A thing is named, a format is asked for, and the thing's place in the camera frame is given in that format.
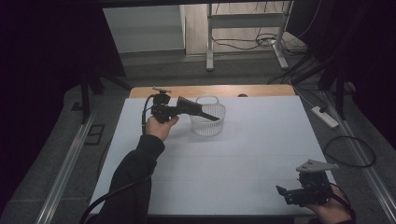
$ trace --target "white power strip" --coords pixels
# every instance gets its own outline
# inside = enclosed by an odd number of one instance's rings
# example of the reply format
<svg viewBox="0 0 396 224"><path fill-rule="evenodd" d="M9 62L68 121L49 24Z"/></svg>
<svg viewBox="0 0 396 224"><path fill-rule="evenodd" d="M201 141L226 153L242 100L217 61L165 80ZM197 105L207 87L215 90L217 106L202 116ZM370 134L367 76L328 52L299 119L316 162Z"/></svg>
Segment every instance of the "white power strip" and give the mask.
<svg viewBox="0 0 396 224"><path fill-rule="evenodd" d="M315 106L314 108L311 109L312 112L314 112L315 115L317 115L323 122L327 124L330 128L335 128L338 126L338 122L335 121L332 117L330 117L326 112L320 113L320 107Z"/></svg>

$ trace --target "white wall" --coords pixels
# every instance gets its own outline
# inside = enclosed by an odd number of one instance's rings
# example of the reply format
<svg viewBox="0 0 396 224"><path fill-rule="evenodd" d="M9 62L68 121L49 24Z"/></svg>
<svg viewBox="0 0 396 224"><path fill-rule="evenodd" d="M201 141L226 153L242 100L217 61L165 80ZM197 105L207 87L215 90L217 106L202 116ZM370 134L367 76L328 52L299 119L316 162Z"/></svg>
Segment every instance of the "white wall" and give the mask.
<svg viewBox="0 0 396 224"><path fill-rule="evenodd" d="M184 7L104 8L119 53L184 49Z"/></svg>

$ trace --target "human arm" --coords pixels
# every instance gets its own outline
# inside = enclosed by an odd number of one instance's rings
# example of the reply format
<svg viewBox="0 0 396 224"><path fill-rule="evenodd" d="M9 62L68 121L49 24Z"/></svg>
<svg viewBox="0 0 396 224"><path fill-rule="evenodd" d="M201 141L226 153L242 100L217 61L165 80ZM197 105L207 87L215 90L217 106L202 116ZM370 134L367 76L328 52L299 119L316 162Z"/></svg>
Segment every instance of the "human arm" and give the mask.
<svg viewBox="0 0 396 224"><path fill-rule="evenodd" d="M346 200L341 190L336 186L332 186L335 195ZM325 204L307 204L305 207L311 209L318 217L322 224L354 224L355 221L347 209L337 202L334 198L330 198Z"/></svg>
<svg viewBox="0 0 396 224"><path fill-rule="evenodd" d="M175 117L164 124L154 117L148 119L146 133L140 137L136 150L129 152L116 169L109 191L136 183L133 187L107 199L102 207L96 224L101 223L145 223L149 210L151 180L158 157L164 151L163 141L173 125Z"/></svg>

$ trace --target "black curtain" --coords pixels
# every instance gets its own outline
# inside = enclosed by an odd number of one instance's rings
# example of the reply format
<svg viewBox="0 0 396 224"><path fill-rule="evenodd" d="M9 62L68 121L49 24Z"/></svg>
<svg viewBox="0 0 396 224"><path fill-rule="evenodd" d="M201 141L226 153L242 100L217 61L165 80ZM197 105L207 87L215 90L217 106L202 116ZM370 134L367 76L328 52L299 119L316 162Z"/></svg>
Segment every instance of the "black curtain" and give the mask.
<svg viewBox="0 0 396 224"><path fill-rule="evenodd" d="M374 1L346 49L354 100L396 148L396 2Z"/></svg>
<svg viewBox="0 0 396 224"><path fill-rule="evenodd" d="M0 1L0 30L2 212L50 135L64 93L79 84L81 72L92 83L99 78L97 69L125 74L99 5Z"/></svg>

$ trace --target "metal rail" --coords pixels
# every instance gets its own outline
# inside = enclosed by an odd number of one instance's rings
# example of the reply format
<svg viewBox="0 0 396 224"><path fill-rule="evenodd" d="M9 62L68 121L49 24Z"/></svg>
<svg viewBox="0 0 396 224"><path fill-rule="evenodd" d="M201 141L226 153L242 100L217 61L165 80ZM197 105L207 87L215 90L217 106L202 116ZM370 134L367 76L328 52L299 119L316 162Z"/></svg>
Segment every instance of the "metal rail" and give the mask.
<svg viewBox="0 0 396 224"><path fill-rule="evenodd" d="M70 146L66 157L64 158L64 163L62 164L52 188L49 191L49 195L47 196L37 220L35 221L35 224L50 224L52 221L53 215L55 214L56 208L58 207L59 201L62 198L64 189L73 171L79 152L81 151L81 148L85 142L85 138L87 137L87 134L91 128L92 122L96 115L96 106L98 104L98 100L96 100L94 102L92 112L87 118L87 121L85 124L81 124L79 127L73 143Z"/></svg>
<svg viewBox="0 0 396 224"><path fill-rule="evenodd" d="M334 101L329 93L322 92L322 95L324 96L325 100L329 105L328 108L330 109L332 117L337 119L338 123L340 124L341 131L345 135L354 136L347 122L345 120L341 120L341 118L338 116L335 108L333 107ZM348 144L350 151L358 162L360 162L361 164L367 164L368 162L370 162L369 158L361 147L360 142L352 141L349 139ZM393 196L390 194L388 187L382 180L381 176L378 174L373 166L362 169L362 172L365 175L367 182L373 189L375 196L381 203L382 208L387 214L390 223L396 224L396 203L393 199Z"/></svg>

